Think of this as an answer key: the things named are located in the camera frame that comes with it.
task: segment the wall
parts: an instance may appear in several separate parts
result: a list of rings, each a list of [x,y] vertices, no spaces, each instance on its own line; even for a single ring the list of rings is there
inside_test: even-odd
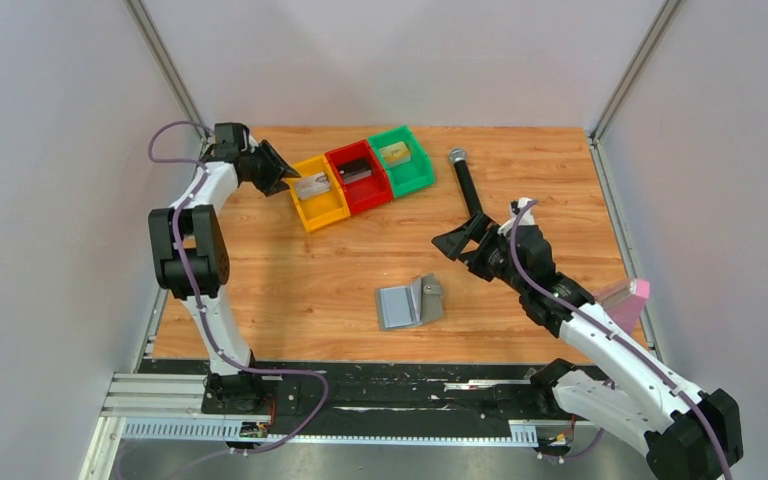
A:
[[[78,475],[145,331],[180,112],[123,2],[0,2],[0,478]],[[191,131],[159,153],[193,151]]]
[[[768,476],[768,2],[685,2],[604,140],[666,360]]]
[[[209,121],[594,126],[662,0],[145,0]]]

